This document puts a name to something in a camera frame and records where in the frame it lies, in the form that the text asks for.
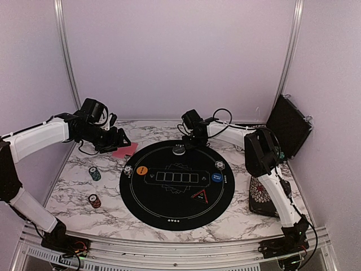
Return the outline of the black dealer button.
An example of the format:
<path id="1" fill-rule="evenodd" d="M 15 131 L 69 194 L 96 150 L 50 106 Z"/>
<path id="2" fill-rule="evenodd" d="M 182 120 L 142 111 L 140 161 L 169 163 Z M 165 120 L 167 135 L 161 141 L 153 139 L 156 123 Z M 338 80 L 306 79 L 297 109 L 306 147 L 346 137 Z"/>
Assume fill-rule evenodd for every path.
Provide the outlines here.
<path id="1" fill-rule="evenodd" d="M 174 155 L 180 156 L 180 155 L 185 154 L 186 148 L 184 146 L 181 146 L 181 145 L 178 146 L 177 145 L 177 146 L 173 147 L 172 152 L 173 152 Z"/>

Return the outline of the grey chip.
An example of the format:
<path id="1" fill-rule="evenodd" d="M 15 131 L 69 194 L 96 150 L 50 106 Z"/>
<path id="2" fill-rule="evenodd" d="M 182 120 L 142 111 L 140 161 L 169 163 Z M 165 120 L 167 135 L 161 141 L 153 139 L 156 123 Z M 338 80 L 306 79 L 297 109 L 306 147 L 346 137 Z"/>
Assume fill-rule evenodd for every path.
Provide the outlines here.
<path id="1" fill-rule="evenodd" d="M 132 173 L 133 173 L 133 168 L 132 168 L 132 166 L 130 166 L 130 165 L 125 166 L 124 169 L 123 169 L 123 173 L 124 173 L 124 175 L 126 175 L 126 176 L 131 176 Z"/>
<path id="2" fill-rule="evenodd" d="M 216 161 L 215 162 L 215 167 L 217 169 L 219 169 L 220 171 L 224 170 L 225 169 L 225 163 L 223 161 Z"/>

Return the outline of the blue small blind button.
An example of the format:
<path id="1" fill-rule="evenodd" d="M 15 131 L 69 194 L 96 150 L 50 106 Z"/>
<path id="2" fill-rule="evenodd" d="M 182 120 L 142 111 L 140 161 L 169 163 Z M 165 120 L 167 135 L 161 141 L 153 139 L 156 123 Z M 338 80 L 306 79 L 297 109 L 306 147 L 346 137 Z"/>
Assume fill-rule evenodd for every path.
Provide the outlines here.
<path id="1" fill-rule="evenodd" d="M 212 174 L 212 181 L 215 183 L 222 183 L 223 182 L 223 175 L 219 173 Z"/>

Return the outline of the red triangle all-in marker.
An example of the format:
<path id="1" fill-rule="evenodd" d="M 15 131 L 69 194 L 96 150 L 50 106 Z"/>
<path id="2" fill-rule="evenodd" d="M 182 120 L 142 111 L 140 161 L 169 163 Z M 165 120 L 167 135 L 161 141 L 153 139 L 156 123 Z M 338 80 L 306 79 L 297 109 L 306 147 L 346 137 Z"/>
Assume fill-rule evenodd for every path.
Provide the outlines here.
<path id="1" fill-rule="evenodd" d="M 202 189 L 202 190 L 198 191 L 197 193 L 192 195 L 191 198 L 198 201 L 198 202 L 202 202 L 204 204 L 209 203 L 205 189 Z"/>

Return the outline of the orange big blind button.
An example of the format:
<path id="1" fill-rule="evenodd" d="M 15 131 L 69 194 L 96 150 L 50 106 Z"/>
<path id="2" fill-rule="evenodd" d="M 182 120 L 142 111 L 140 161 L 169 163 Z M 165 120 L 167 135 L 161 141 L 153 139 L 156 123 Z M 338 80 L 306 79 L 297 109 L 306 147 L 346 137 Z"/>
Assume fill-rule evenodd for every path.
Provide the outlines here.
<path id="1" fill-rule="evenodd" d="M 140 176 L 144 176 L 148 173 L 148 168 L 145 166 L 139 166 L 136 169 L 136 173 Z"/>

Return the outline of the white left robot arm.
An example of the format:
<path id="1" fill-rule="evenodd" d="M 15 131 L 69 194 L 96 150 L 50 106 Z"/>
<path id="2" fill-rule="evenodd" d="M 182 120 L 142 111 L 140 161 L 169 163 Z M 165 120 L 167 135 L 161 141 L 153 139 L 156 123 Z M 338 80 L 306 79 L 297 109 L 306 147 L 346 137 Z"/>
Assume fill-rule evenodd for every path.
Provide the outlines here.
<path id="1" fill-rule="evenodd" d="M 131 145 L 122 128 L 115 127 L 117 116 L 103 103 L 87 98 L 75 113 L 60 113 L 48 120 L 1 137 L 1 201 L 43 231 L 59 251 L 71 247 L 71 238 L 62 232 L 64 224 L 45 209 L 42 187 L 60 169 L 65 147 L 59 143 L 89 142 L 97 154 Z"/>

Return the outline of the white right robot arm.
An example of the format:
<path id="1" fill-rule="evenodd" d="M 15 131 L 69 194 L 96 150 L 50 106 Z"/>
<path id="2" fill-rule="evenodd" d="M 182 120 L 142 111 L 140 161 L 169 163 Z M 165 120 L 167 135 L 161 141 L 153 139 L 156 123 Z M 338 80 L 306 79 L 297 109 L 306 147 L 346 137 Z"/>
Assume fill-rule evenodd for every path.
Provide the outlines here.
<path id="1" fill-rule="evenodd" d="M 280 217 L 284 237 L 279 247 L 291 253 L 301 244 L 301 235 L 309 223 L 297 208 L 290 184 L 283 179 L 279 169 L 281 147 L 276 135 L 266 127 L 247 128 L 223 123 L 212 116 L 203 119 L 196 110 L 182 115 L 185 133 L 182 140 L 186 149 L 205 146 L 215 138 L 241 147 L 245 152 L 245 166 L 248 173 L 265 187 Z"/>

